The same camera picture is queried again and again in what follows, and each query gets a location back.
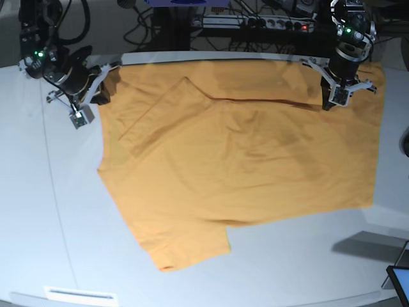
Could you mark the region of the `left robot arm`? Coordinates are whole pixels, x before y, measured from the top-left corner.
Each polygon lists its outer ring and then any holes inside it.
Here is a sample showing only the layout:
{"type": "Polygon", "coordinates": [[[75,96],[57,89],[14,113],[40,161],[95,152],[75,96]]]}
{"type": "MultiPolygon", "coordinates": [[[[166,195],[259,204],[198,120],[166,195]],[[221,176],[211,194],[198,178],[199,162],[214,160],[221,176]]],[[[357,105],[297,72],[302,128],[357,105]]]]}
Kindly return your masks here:
{"type": "Polygon", "coordinates": [[[373,82],[361,81],[357,70],[370,58],[376,40],[375,23],[368,19],[362,1],[330,2],[332,22],[336,25],[337,44],[326,65],[315,59],[300,62],[321,75],[322,109],[345,107],[356,91],[377,92],[373,82]]]}

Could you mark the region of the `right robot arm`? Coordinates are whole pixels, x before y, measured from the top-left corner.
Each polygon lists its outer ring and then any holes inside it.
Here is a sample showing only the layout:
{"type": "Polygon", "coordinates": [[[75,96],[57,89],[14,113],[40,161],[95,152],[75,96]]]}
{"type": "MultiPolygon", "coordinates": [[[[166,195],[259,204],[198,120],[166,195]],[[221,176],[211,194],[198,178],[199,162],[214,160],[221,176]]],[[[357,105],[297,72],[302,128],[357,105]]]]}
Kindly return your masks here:
{"type": "Polygon", "coordinates": [[[33,79],[43,79],[56,89],[47,95],[47,102],[65,96],[72,111],[79,111],[86,104],[104,105],[111,101],[104,79],[119,68],[120,62],[95,65],[88,68],[86,60],[92,46],[70,52],[69,45],[80,42],[91,25],[89,4],[82,1],[84,28],[79,36],[71,39],[59,37],[60,27],[68,13],[60,1],[21,1],[19,8],[20,56],[19,67],[33,79]]]}

